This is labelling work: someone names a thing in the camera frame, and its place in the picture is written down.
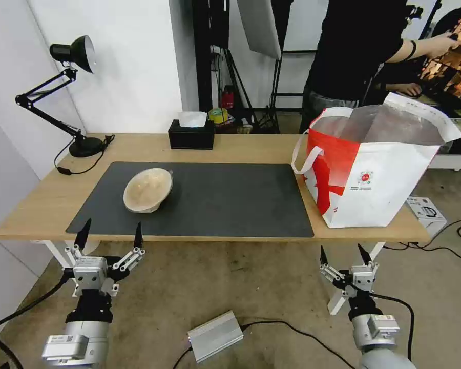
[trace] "shopping bag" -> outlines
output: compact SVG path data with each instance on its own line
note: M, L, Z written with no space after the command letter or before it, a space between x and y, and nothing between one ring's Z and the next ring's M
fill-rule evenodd
M305 136L307 157L296 168ZM330 228L387 226L439 147L461 138L439 110L390 93L382 105L328 108L299 138L302 175Z

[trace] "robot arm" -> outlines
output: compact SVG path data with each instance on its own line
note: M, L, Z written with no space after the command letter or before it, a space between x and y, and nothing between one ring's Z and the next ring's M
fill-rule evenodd
M76 284L73 297L78 297L74 311L67 315L65 332L48 338L43 359L50 366L75 369L98 368L108 353L108 329L113 321L111 299L118 294L119 282L145 255L141 225L138 224L133 250L125 256L84 256L91 220L77 234L75 246L66 248L74 265Z
M353 325L353 339L362 352L360 368L363 369L415 369L406 357L392 351L395 336L400 331L392 315L384 315L370 296L379 265L359 245L363 265L349 270L336 270L328 264L321 246L320 273L348 299L348 317Z

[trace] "gray pants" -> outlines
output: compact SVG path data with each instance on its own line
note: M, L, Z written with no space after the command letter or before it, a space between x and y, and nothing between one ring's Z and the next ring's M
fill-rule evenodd
M299 133L303 133L306 129L308 129L311 122L316 119L325 108L356 108L358 104L358 101L337 100L318 95L308 85L306 85L302 95L302 121Z

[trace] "black tissue box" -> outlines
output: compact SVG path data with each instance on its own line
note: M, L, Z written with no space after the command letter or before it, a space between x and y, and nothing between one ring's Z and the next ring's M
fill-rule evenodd
M207 120L203 127L181 127L179 120L174 119L169 127L171 149L204 149L214 147L215 125Z

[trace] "table leg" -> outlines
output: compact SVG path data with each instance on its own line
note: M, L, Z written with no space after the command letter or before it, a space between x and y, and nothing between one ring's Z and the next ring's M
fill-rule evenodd
M375 244L374 248L370 252L370 258L372 260L375 260L375 258L378 256L379 252L383 249L383 246L385 245L385 242L378 242ZM342 295L342 291L336 290L334 293L333 297L328 303L328 310L331 315L336 315L338 311L340 311L340 308L343 306L345 303L345 298Z
M74 241L40 240L35 242L45 244L63 268L73 267L73 265L67 258L67 254L65 253L65 247L73 247ZM89 255L97 248L97 246L99 246L99 241L87 241L86 246L83 250L84 255Z

